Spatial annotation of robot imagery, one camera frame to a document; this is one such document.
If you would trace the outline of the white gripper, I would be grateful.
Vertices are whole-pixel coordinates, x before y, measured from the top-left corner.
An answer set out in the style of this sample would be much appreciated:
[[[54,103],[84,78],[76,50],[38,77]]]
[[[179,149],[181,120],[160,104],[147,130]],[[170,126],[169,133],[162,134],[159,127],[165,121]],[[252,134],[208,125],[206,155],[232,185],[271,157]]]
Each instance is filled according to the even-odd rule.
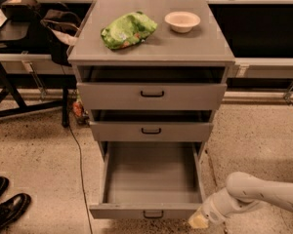
[[[226,221],[229,212],[229,204],[221,196],[212,194],[202,204],[200,212],[194,213],[188,224],[194,229],[206,229],[209,222],[221,224]]]

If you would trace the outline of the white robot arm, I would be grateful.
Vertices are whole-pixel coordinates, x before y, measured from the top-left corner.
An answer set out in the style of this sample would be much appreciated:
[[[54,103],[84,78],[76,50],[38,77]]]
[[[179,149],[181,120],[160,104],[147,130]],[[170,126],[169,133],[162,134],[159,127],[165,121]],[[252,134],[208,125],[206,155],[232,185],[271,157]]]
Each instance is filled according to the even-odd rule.
[[[188,219],[194,229],[221,224],[231,215],[256,211],[264,203],[293,213],[293,183],[262,180],[243,172],[227,177],[225,186],[210,195]]]

